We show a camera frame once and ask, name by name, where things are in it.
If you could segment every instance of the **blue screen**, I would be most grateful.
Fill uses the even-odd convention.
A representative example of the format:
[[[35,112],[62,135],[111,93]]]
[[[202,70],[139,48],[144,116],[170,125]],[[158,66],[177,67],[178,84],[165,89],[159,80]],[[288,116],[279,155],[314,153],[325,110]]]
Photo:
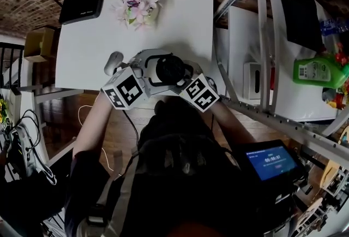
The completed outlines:
[[[246,155],[262,181],[290,171],[297,166],[282,146],[247,152]]]

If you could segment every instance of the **white cable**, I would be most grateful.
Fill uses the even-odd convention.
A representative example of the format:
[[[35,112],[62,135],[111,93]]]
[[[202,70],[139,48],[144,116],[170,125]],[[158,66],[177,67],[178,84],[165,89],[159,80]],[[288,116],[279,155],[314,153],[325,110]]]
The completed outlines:
[[[79,119],[79,123],[81,124],[81,126],[82,126],[82,122],[81,122],[81,120],[80,120],[80,109],[83,108],[83,107],[90,107],[90,108],[92,108],[92,106],[91,106],[91,105],[83,105],[83,106],[81,106],[81,107],[78,109],[78,111],[77,111],[77,118]],[[105,150],[104,150],[103,148],[102,148],[102,151],[103,151],[104,154],[105,154],[105,159],[107,160],[108,168],[109,168],[110,170],[114,171],[114,170],[111,169],[110,166],[109,166],[109,161],[108,161],[107,153],[105,152]]]

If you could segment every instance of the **green bottle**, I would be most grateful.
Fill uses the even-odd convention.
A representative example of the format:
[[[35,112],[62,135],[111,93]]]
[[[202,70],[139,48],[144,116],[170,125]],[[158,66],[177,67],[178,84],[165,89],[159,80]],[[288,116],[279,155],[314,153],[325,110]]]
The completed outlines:
[[[340,67],[325,57],[296,60],[293,81],[297,84],[339,88],[349,77],[349,64]]]

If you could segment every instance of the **sleeve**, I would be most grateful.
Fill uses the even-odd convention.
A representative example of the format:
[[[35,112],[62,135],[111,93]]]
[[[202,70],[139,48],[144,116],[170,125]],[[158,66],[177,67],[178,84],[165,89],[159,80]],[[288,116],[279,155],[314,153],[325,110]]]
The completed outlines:
[[[76,154],[71,163],[64,207],[64,226],[68,237],[76,235],[77,226],[97,202],[108,179],[108,172],[94,152],[82,151]]]

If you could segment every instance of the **black router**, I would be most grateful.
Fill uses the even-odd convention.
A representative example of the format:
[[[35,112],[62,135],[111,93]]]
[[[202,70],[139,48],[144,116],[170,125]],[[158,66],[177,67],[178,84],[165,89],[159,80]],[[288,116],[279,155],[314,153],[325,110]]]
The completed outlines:
[[[65,25],[72,22],[95,19],[102,10],[103,0],[64,0],[63,5],[54,0],[62,7],[59,23]]]

